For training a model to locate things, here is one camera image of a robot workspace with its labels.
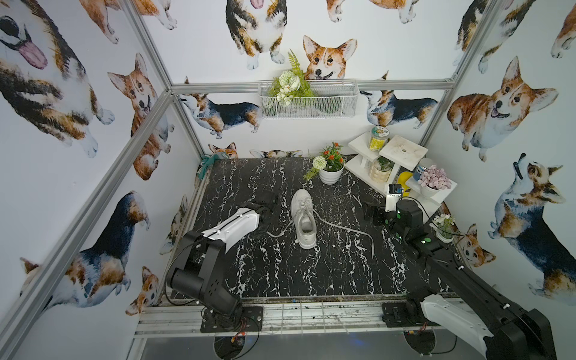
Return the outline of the white sneaker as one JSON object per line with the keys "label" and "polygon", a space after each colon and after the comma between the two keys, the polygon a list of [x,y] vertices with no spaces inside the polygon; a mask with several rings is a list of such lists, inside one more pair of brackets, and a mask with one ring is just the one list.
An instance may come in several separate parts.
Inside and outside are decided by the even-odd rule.
{"label": "white sneaker", "polygon": [[293,195],[290,213],[299,245],[305,250],[314,248],[317,245],[317,225],[312,198],[305,189],[299,189]]}

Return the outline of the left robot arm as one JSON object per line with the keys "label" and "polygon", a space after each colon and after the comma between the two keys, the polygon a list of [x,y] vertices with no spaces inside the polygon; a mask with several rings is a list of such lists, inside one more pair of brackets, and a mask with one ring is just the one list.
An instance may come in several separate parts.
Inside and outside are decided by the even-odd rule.
{"label": "left robot arm", "polygon": [[277,204],[278,195],[264,190],[213,228],[187,232],[182,238],[183,249],[169,266],[165,284],[217,315],[237,320],[242,303],[224,286],[226,255],[247,235],[264,234]]}

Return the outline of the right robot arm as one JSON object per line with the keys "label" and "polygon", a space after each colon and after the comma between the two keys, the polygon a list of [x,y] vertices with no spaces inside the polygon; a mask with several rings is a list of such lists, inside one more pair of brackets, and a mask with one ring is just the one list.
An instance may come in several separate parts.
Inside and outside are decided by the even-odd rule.
{"label": "right robot arm", "polygon": [[440,241],[416,201],[401,199],[394,211],[363,202],[364,217],[385,227],[420,268],[436,275],[468,306],[464,310],[423,287],[413,291],[423,317],[448,329],[485,359],[555,359],[551,323],[539,310],[519,304],[489,286]]}

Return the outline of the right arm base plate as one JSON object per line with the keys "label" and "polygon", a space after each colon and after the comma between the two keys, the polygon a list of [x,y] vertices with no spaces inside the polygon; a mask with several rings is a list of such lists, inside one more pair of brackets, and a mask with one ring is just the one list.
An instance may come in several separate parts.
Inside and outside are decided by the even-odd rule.
{"label": "right arm base plate", "polygon": [[382,321],[388,327],[423,326],[421,308],[412,299],[382,303]]}

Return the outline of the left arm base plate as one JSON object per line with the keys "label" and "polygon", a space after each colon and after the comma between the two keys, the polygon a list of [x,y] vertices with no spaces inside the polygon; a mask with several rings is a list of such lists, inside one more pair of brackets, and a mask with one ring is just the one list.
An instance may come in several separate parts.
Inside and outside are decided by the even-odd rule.
{"label": "left arm base plate", "polygon": [[263,312],[262,306],[239,306],[231,316],[204,310],[200,332],[259,332],[263,325]]}

